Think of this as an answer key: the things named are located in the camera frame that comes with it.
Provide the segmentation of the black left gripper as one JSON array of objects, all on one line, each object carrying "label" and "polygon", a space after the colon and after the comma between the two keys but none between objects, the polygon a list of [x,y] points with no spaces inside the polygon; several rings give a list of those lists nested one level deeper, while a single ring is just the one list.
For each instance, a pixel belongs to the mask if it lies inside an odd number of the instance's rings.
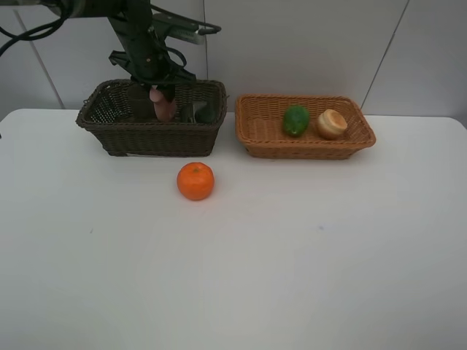
[{"label": "black left gripper", "polygon": [[120,66],[133,80],[141,83],[144,91],[150,92],[152,85],[162,85],[163,97],[172,103],[175,99],[175,85],[189,84],[196,81],[196,75],[185,69],[185,56],[173,48],[163,48],[150,57],[131,60],[127,52],[112,51],[109,61],[113,66]]}]

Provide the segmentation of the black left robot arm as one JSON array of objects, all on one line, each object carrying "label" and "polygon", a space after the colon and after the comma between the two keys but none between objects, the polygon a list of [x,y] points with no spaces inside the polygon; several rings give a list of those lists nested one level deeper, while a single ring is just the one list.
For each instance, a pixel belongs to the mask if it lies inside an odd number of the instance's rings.
[{"label": "black left robot arm", "polygon": [[166,46],[175,31],[191,41],[199,23],[151,4],[150,1],[40,1],[56,15],[68,18],[107,18],[123,50],[109,56],[112,65],[127,71],[133,81],[159,86],[174,93],[174,86],[193,84],[196,75],[185,69],[185,56]]}]

